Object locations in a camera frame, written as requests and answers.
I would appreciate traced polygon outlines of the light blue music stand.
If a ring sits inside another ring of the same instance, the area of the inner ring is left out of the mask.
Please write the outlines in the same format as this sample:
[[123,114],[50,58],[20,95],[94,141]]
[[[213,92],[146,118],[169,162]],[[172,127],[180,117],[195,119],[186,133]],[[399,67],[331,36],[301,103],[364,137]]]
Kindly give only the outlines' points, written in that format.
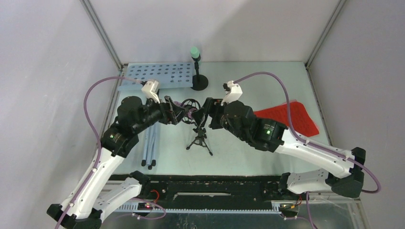
[[[160,89],[174,89],[192,86],[191,74],[192,63],[190,62],[174,62],[174,63],[130,63],[127,68],[126,77],[135,80],[146,82],[154,79],[160,83]],[[133,81],[125,80],[118,90],[120,91],[121,101],[124,102],[128,97],[138,97],[141,104],[148,101],[142,93],[143,85]],[[153,124],[146,129],[145,133],[141,134],[144,138],[141,139],[142,147],[136,147],[142,150],[143,157],[141,166],[147,166],[151,170],[156,166],[156,155],[158,150],[158,142],[160,139],[160,124]]]

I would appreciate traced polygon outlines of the red sheet music page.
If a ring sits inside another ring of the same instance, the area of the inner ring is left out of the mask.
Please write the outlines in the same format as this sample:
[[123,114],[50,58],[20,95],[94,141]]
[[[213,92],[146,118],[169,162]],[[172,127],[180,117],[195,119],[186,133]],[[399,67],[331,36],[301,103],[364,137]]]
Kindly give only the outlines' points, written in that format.
[[[254,114],[257,117],[273,119],[287,126],[290,126],[288,122],[286,103],[275,107],[254,111]],[[291,101],[290,114],[291,121],[296,132],[307,137],[316,136],[320,133],[318,126],[315,124],[315,122],[313,122],[305,106],[302,103],[296,100]]]

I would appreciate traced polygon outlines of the pink glitter microphone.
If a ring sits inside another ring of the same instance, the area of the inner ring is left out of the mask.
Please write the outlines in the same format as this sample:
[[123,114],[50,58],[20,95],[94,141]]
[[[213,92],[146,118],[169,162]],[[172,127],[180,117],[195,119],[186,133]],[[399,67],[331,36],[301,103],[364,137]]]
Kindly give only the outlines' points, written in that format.
[[194,99],[186,99],[183,102],[174,101],[174,104],[185,109],[185,117],[192,119],[192,113],[201,108],[200,103]]

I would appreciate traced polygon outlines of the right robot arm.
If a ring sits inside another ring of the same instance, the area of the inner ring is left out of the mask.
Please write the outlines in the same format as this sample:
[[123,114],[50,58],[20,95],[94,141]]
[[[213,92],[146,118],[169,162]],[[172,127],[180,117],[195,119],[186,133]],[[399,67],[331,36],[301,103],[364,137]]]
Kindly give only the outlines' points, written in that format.
[[283,199],[307,191],[330,190],[347,198],[357,198],[362,192],[366,151],[360,147],[342,150],[310,141],[283,123],[257,117],[240,101],[221,105],[221,100],[207,98],[191,117],[199,125],[211,117],[211,129],[223,128],[256,150],[293,156],[319,167],[305,173],[282,174],[277,191]]

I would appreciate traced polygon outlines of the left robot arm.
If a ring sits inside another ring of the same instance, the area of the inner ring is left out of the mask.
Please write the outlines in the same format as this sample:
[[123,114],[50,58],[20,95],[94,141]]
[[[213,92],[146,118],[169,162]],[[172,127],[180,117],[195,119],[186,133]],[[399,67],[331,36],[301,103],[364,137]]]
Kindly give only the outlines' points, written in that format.
[[97,137],[98,150],[86,174],[70,196],[61,204],[51,204],[47,214],[66,229],[98,229],[105,219],[131,198],[147,198],[149,179],[136,171],[117,188],[99,196],[107,181],[139,142],[139,134],[155,123],[176,125],[189,107],[176,105],[169,96],[163,102],[137,96],[122,100],[114,123]]

